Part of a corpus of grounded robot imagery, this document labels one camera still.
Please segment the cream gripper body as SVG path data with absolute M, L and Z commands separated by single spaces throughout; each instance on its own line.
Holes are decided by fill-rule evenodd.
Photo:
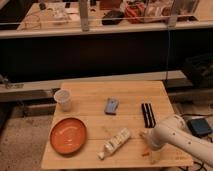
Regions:
M 160 161 L 160 154 L 161 152 L 160 151 L 157 151 L 157 150 L 154 150 L 152 148 L 152 145 L 151 145 L 151 139 L 149 138 L 148 136 L 148 133 L 147 132 L 143 132 L 141 131 L 139 133 L 140 137 L 144 140 L 145 142 L 145 148 L 148 147 L 150 149 L 150 155 L 149 156 L 145 156 L 145 157 L 148 157 L 149 158 L 149 163 L 150 164 L 156 164 Z

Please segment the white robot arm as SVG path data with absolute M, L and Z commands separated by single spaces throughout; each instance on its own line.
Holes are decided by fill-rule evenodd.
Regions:
M 213 143 L 186 133 L 185 126 L 182 117 L 172 115 L 160 120 L 154 128 L 141 131 L 139 135 L 153 151 L 171 144 L 213 168 Z

